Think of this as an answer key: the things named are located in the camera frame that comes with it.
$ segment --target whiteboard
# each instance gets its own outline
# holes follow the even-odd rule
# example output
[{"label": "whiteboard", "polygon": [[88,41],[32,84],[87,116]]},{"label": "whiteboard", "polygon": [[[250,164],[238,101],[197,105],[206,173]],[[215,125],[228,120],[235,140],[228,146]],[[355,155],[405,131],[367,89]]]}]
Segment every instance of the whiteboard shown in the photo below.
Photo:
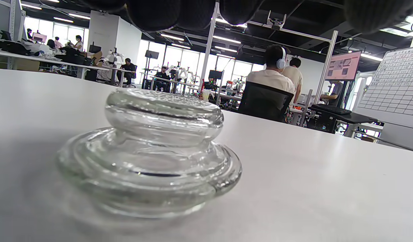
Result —
[{"label": "whiteboard", "polygon": [[386,53],[354,112],[413,127],[413,47]]}]

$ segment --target white headphones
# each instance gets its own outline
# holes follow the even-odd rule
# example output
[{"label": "white headphones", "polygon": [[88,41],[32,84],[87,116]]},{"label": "white headphones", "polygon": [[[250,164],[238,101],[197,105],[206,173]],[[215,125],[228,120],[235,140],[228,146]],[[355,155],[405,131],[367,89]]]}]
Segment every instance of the white headphones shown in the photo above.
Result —
[{"label": "white headphones", "polygon": [[277,60],[278,69],[283,69],[284,67],[286,67],[286,50],[282,46],[281,49],[283,50],[283,57]]}]

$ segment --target woman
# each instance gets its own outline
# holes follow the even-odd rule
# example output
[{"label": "woman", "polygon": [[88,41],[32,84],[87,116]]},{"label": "woman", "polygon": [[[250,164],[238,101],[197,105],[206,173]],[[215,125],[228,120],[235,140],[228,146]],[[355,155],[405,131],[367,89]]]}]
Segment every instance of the woman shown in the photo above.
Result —
[{"label": "woman", "polygon": [[82,37],[80,35],[76,35],[76,44],[74,46],[75,49],[78,49],[79,51],[83,50],[83,44],[82,44]]}]

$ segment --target keyboard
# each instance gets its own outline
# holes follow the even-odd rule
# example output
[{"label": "keyboard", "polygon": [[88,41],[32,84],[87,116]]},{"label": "keyboard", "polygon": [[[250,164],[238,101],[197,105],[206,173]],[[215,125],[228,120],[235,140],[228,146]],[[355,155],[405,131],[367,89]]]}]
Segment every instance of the keyboard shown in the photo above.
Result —
[{"label": "keyboard", "polygon": [[338,107],[334,107],[334,106],[329,106],[326,104],[315,104],[313,105],[313,107],[316,107],[318,109],[322,109],[324,111],[328,111],[337,115],[346,115],[346,114],[350,114],[351,111],[350,110],[346,110],[346,109],[341,109]]}]

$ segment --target black office chair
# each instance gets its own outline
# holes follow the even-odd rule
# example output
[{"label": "black office chair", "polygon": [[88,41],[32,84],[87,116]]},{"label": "black office chair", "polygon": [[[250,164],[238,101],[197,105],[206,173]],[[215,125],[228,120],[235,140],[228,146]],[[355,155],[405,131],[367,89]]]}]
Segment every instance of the black office chair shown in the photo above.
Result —
[{"label": "black office chair", "polygon": [[283,122],[294,94],[247,81],[239,113]]}]

